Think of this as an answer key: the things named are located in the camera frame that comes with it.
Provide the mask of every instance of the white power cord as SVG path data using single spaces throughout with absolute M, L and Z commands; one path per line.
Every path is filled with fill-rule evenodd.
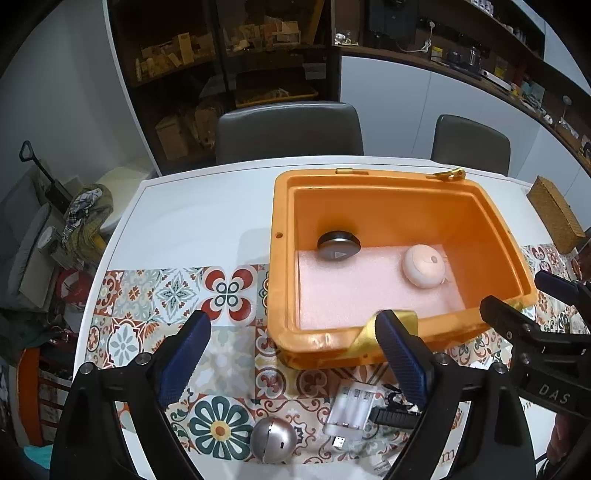
M 435 23 L 433 22 L 433 20 L 429 21 L 429 27 L 431 28 L 431 31 L 429 32 L 429 38 L 425 40 L 425 45 L 423 45 L 418 50 L 404 50 L 403 48 L 400 48 L 400 45 L 398 45 L 398 42 L 396 42 L 396 46 L 398 48 L 400 48 L 400 50 L 402 50 L 403 52 L 406 52 L 406 53 L 413 53 L 416 51 L 422 51 L 423 53 L 428 53 L 429 49 L 431 48 L 431 36 L 433 35 L 433 29 L 435 28 Z

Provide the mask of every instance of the pink round device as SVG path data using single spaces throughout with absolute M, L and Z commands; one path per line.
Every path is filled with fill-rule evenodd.
M 445 279 L 445 263 L 437 250 L 428 245 L 414 245 L 402 259 L 402 270 L 419 288 L 437 287 Z

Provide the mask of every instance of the white table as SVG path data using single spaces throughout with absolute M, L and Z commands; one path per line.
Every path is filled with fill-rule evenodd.
M 301 168 L 353 167 L 434 173 L 448 170 L 429 160 L 384 157 L 294 157 L 204 168 L 143 181 L 109 241 L 93 282 L 80 327 L 74 371 L 84 362 L 95 299 L 107 270 L 173 268 L 269 262 L 275 178 Z M 530 184 L 498 174 L 466 169 L 490 195 L 519 245 L 552 243 L 527 200 Z M 554 414 L 532 406 L 526 410 L 535 455 L 545 452 Z M 137 435 L 124 430 L 138 473 L 154 478 Z M 376 478 L 368 459 L 324 465 L 275 466 L 228 462 L 206 455 L 198 468 L 207 478 L 293 479 Z M 446 474 L 449 465 L 435 477 Z

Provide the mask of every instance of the pink foam liner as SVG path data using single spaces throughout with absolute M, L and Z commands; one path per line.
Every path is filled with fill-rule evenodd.
M 423 290 L 402 271 L 408 247 L 362 248 L 341 262 L 299 250 L 300 329 L 362 326 L 378 310 L 414 310 L 419 318 L 464 310 L 452 268 L 442 245 L 431 245 L 446 263 L 443 284 Z

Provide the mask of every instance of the chair backrest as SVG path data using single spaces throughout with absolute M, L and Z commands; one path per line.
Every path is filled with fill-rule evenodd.
M 507 175 L 511 143 L 501 132 L 455 115 L 441 115 L 435 126 L 431 160 Z
M 57 423 L 41 418 L 40 405 L 62 411 L 63 405 L 39 398 L 39 384 L 45 384 L 50 388 L 69 392 L 70 388 L 48 380 L 39 375 L 40 363 L 55 365 L 55 361 L 43 358 L 38 348 L 27 348 L 21 356 L 17 368 L 17 397 L 18 415 L 31 445 L 42 447 L 51 441 L 43 438 L 42 425 L 57 428 Z
M 275 103 L 226 113 L 217 124 L 218 164 L 306 155 L 363 155 L 355 108 L 339 102 Z

